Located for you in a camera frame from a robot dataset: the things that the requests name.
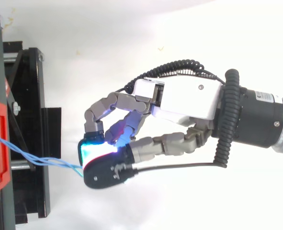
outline black metal bracket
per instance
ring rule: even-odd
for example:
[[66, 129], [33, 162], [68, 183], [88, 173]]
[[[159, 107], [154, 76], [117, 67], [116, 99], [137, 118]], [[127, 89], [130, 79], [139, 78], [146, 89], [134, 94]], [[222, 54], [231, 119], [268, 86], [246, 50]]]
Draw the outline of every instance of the black metal bracket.
[[[17, 54], [15, 62], [4, 63], [11, 142], [38, 157], [60, 158], [61, 108], [45, 108], [41, 51], [22, 50], [22, 42], [4, 42], [3, 48]], [[13, 152], [11, 160], [23, 157]], [[30, 170], [12, 171], [16, 224], [27, 223], [28, 213], [50, 213], [48, 167], [29, 165]]]

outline white wall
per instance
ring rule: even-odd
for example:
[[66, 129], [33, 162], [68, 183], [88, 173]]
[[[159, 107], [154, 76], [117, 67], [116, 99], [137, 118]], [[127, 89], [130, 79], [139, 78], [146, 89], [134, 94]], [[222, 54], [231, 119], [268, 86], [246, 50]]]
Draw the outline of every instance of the white wall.
[[[45, 102], [63, 109], [62, 156], [72, 163], [84, 111], [173, 60], [196, 59], [221, 78], [235, 68], [242, 86], [283, 96], [283, 0], [0, 0], [0, 14], [4, 41], [45, 54]], [[138, 137], [179, 130], [149, 118]], [[151, 164], [211, 161], [216, 142]], [[17, 229], [283, 229], [283, 155], [233, 144], [228, 165], [142, 173], [100, 191], [50, 167], [51, 214]]]

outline black metal frame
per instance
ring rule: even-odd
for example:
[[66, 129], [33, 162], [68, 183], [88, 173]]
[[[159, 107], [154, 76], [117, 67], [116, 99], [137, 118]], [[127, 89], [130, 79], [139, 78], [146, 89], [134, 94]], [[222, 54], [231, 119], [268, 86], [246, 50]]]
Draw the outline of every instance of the black metal frame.
[[[3, 53], [18, 53], [15, 62], [3, 61]], [[8, 105], [11, 142], [38, 157], [60, 158], [61, 108], [45, 108], [41, 51], [22, 50], [22, 42], [2, 43], [0, 30], [0, 102]], [[5, 93], [5, 76], [10, 90]], [[21, 107], [18, 115], [12, 104]], [[11, 161], [23, 156], [12, 152]], [[39, 218], [50, 213], [48, 167], [12, 171], [12, 181], [0, 191], [0, 230], [27, 223], [28, 213]]]
[[[3, 47], [5, 53], [15, 51]], [[37, 157], [51, 157], [52, 152], [60, 158], [61, 108], [45, 108], [41, 51], [29, 48], [16, 53], [14, 63], [5, 63], [11, 88], [7, 97], [11, 142]], [[17, 116], [12, 108], [14, 102], [21, 107]], [[12, 154], [11, 160], [23, 157]], [[27, 213], [38, 213], [39, 218], [50, 213], [48, 167], [30, 163], [30, 168], [12, 172], [16, 224], [27, 223]]]

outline black connector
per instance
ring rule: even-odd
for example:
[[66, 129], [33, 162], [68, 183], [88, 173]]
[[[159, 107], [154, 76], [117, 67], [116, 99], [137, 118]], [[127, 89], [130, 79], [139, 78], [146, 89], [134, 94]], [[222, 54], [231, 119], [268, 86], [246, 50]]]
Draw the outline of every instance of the black connector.
[[132, 164], [125, 163], [125, 153], [122, 148], [90, 161], [84, 168], [84, 182], [90, 188], [108, 188], [124, 183], [128, 178], [138, 174]]

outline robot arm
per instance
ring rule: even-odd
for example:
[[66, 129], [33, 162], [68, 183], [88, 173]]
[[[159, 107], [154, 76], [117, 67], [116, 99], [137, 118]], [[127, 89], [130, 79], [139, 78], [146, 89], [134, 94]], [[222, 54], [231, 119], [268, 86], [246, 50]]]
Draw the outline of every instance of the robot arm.
[[[79, 143], [79, 160], [88, 187], [106, 188], [123, 183], [138, 172], [146, 171], [134, 169], [133, 164], [161, 154], [181, 156], [192, 153], [203, 146], [210, 136], [219, 138], [213, 162], [156, 166], [151, 169], [193, 166], [226, 168], [232, 141], [264, 148], [273, 146], [277, 152], [283, 152], [283, 100], [269, 93], [240, 87], [236, 70], [226, 73], [224, 83], [204, 70], [198, 62], [178, 61], [143, 74], [126, 85], [125, 89], [133, 96], [113, 92], [85, 113], [85, 135]], [[101, 119], [115, 108], [129, 113], [112, 125], [104, 136]], [[188, 127], [187, 133], [135, 140], [150, 114]]]

